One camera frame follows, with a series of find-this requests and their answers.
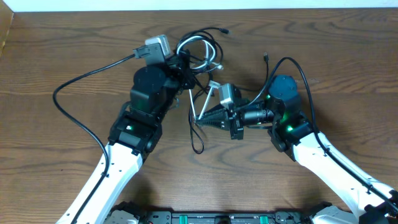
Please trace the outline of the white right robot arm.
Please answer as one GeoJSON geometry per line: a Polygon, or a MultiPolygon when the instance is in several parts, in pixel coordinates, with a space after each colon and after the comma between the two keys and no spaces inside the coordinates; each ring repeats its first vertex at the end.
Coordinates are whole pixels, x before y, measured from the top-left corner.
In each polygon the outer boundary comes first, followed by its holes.
{"type": "Polygon", "coordinates": [[[218,89],[220,103],[202,110],[196,124],[229,131],[231,139],[238,140],[245,127],[264,128],[279,152],[313,172],[344,201],[354,220],[364,223],[397,217],[397,191],[350,161],[317,129],[301,109],[292,77],[271,78],[266,99],[253,103],[245,102],[230,84],[218,89]]]}

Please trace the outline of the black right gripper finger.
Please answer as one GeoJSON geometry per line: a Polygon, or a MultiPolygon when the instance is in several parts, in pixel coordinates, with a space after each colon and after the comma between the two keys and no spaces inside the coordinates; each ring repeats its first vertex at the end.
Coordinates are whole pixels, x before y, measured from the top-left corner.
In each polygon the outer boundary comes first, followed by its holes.
{"type": "Polygon", "coordinates": [[[226,120],[228,119],[228,110],[221,105],[217,105],[203,113],[201,120],[226,120]]]}
{"type": "Polygon", "coordinates": [[[224,131],[229,131],[229,122],[225,120],[212,120],[212,119],[197,119],[195,124],[198,126],[209,126],[212,128],[218,128],[224,131]]]}

